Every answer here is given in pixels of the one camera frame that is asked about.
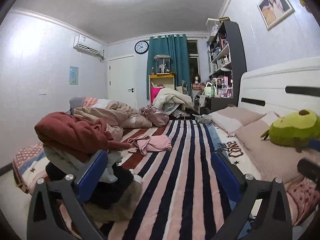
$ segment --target glass display case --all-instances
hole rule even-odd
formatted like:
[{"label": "glass display case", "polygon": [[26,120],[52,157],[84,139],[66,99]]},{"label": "glass display case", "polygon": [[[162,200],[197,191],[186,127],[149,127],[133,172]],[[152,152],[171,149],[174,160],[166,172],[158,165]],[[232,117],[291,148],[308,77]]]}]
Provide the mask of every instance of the glass display case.
[{"label": "glass display case", "polygon": [[170,56],[169,55],[155,55],[156,60],[156,74],[170,74]]},{"label": "glass display case", "polygon": [[207,27],[208,27],[208,34],[210,36],[215,36],[221,26],[221,23],[219,19],[213,19],[213,18],[208,18],[207,20]]}]

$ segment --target figurine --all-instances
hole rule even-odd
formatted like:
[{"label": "figurine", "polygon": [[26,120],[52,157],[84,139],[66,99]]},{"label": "figurine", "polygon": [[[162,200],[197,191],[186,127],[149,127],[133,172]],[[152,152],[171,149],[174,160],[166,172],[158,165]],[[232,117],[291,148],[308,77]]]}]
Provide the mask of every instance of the figurine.
[{"label": "figurine", "polygon": [[166,65],[166,64],[161,64],[161,65],[159,66],[159,68],[161,69],[161,74],[164,74],[165,65]]}]

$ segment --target pink clothing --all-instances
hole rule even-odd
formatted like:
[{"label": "pink clothing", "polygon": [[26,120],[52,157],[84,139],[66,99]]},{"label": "pink clothing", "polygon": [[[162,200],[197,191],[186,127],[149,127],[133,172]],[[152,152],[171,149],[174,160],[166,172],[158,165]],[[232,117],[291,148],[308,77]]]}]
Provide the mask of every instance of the pink clothing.
[{"label": "pink clothing", "polygon": [[136,138],[131,138],[128,143],[132,145],[132,148],[128,151],[136,153],[139,149],[142,155],[146,155],[147,152],[161,152],[164,150],[172,150],[171,142],[166,135],[149,136],[142,134]]},{"label": "pink clothing", "polygon": [[316,208],[320,201],[320,192],[316,184],[307,178],[301,177],[292,182],[287,189],[292,225],[301,224]]}]

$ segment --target white door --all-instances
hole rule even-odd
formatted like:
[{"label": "white door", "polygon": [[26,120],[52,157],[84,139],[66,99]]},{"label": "white door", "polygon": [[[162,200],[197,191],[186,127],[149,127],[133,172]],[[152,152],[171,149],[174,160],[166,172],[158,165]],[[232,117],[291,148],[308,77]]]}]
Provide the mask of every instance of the white door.
[{"label": "white door", "polygon": [[136,108],[134,88],[135,61],[133,56],[109,61],[109,98]]}]

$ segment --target window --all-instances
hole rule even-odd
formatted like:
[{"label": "window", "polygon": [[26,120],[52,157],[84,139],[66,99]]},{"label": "window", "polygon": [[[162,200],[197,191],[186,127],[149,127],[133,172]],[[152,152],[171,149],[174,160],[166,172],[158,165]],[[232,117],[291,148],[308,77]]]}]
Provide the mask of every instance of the window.
[{"label": "window", "polygon": [[190,81],[193,84],[198,75],[200,77],[200,64],[199,64],[199,53],[198,53],[198,42],[197,40],[187,41],[188,54],[189,54],[189,68],[190,68]]}]

